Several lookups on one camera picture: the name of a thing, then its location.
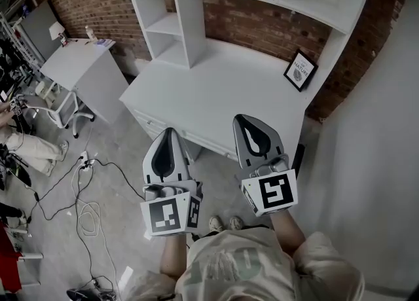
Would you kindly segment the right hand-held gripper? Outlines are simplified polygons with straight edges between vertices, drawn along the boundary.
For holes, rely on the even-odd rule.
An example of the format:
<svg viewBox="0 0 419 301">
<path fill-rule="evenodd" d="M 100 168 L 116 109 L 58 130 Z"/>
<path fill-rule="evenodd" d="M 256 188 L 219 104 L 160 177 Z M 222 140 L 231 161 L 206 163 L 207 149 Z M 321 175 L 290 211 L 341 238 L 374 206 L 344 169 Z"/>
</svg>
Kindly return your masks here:
<svg viewBox="0 0 419 301">
<path fill-rule="evenodd" d="M 234 117 L 233 131 L 243 169 L 236 179 L 255 216 L 297 205 L 297 176 L 289 167 L 288 155 L 282 154 L 284 147 L 277 131 L 262 120 L 243 114 Z"/>
</svg>

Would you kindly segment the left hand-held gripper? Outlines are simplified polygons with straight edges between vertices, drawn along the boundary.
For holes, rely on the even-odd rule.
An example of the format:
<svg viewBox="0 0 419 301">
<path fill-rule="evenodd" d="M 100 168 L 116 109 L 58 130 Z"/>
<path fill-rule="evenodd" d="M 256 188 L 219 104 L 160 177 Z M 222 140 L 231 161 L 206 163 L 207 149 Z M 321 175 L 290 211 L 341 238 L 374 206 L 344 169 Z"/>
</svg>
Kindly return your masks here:
<svg viewBox="0 0 419 301">
<path fill-rule="evenodd" d="M 143 176 L 146 183 L 154 183 L 143 187 L 145 201 L 141 203 L 148 234 L 196 232 L 202 182 L 190 179 L 185 144 L 174 128 L 164 130 L 152 142 L 143 160 Z"/>
</svg>

